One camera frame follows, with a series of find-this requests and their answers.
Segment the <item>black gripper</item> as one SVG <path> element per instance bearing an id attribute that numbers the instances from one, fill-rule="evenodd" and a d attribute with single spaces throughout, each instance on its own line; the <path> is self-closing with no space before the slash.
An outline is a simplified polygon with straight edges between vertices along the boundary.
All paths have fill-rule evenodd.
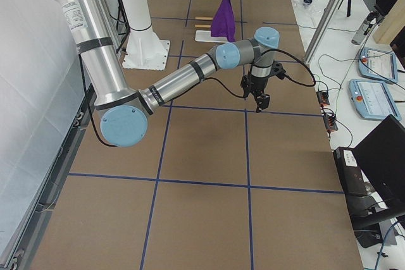
<path id="1" fill-rule="evenodd" d="M 242 77 L 240 83 L 243 89 L 243 98 L 247 98 L 249 94 L 254 97 L 257 113 L 267 109 L 270 104 L 270 95 L 265 93 L 268 79 L 269 77 L 256 77 L 248 73 Z"/>

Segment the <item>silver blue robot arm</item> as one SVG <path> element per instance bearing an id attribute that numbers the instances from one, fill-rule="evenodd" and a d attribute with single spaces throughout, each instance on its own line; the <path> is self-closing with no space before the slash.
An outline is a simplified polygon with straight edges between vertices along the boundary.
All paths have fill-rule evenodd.
<path id="1" fill-rule="evenodd" d="M 96 93 L 94 107 L 100 123 L 95 132 L 104 145 L 131 147 L 139 143 L 157 108 L 211 79 L 219 70 L 250 65 L 241 81 L 244 96 L 254 97 L 257 111 L 270 103 L 265 88 L 268 79 L 281 70 L 274 58 L 280 34 L 274 28 L 261 27 L 250 39 L 227 40 L 148 87 L 133 89 L 127 75 L 131 71 L 163 71 L 170 49 L 170 42 L 161 40 L 153 30 L 147 0 L 122 0 L 128 20 L 124 58 L 118 56 L 120 47 L 101 0 L 55 1 L 66 18 L 80 66 Z"/>

